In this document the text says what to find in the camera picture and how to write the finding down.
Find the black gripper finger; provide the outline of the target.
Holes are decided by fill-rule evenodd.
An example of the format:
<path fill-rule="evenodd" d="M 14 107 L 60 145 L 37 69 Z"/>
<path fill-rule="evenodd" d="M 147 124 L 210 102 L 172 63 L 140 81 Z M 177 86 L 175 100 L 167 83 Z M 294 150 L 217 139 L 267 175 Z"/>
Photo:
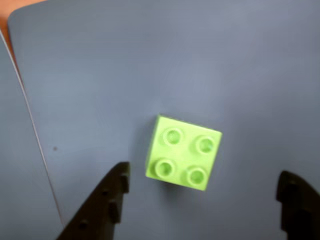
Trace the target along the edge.
<path fill-rule="evenodd" d="M 112 240 L 129 189 L 130 163 L 119 162 L 95 187 L 58 239 Z"/>
<path fill-rule="evenodd" d="M 281 203 L 280 228 L 288 240 L 320 238 L 320 194 L 303 178 L 282 171 L 276 190 Z"/>

